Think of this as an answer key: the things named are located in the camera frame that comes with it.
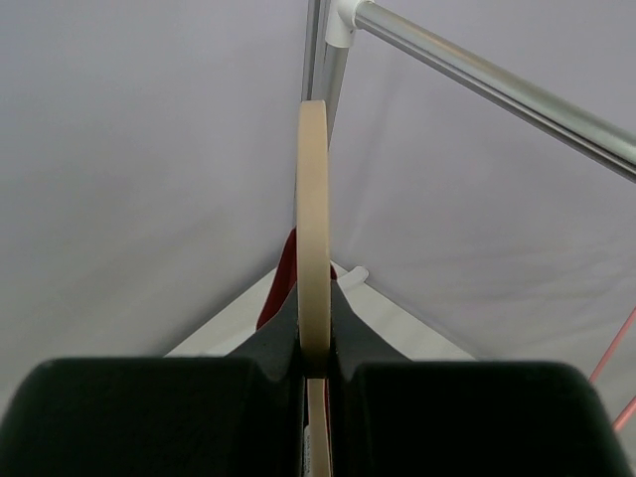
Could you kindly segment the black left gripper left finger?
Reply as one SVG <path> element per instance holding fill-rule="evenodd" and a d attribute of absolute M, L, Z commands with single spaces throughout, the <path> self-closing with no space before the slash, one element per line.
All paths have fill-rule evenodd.
<path fill-rule="evenodd" d="M 5 476 L 298 476 L 297 304 L 223 357 L 59 358 L 1 422 Z"/>

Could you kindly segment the dark maroon t shirt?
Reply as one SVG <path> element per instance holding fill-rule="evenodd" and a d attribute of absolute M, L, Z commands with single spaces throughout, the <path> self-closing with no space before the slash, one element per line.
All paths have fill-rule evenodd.
<path fill-rule="evenodd" d="M 292 229 L 282 250 L 269 292 L 258 316 L 255 330 L 258 331 L 281 309 L 297 281 L 296 229 Z"/>

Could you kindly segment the beige hanger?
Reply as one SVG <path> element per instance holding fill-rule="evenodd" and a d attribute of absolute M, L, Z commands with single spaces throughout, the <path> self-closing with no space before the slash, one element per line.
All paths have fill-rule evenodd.
<path fill-rule="evenodd" d="M 332 474 L 325 398 L 331 343 L 328 168 L 326 104 L 322 100 L 303 101 L 297 133 L 296 269 L 312 476 Z"/>

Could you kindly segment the pink thin hanger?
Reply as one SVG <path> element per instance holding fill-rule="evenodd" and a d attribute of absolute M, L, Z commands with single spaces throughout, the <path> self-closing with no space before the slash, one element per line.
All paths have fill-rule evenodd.
<path fill-rule="evenodd" d="M 613 430 L 625 431 L 635 412 L 635 309 L 613 332 L 588 380 L 597 387 L 608 405 Z"/>

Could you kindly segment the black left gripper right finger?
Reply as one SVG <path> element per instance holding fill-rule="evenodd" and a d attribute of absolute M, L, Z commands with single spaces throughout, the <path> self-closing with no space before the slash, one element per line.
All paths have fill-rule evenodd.
<path fill-rule="evenodd" d="M 332 290 L 338 476 L 627 476 L 600 398 L 545 361 L 414 361 Z"/>

